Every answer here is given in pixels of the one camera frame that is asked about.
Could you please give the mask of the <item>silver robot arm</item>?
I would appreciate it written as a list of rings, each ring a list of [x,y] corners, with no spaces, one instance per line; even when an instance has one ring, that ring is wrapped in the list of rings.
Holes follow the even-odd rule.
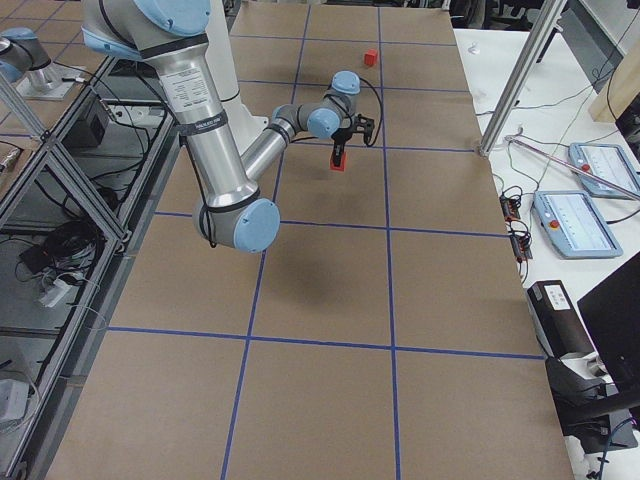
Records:
[[[150,65],[176,117],[200,180],[193,220],[213,245],[256,253],[280,227],[258,180],[295,136],[329,139],[356,121],[361,80],[339,71],[316,103],[287,104],[254,117],[239,96],[224,8],[219,1],[86,1],[85,44]]]

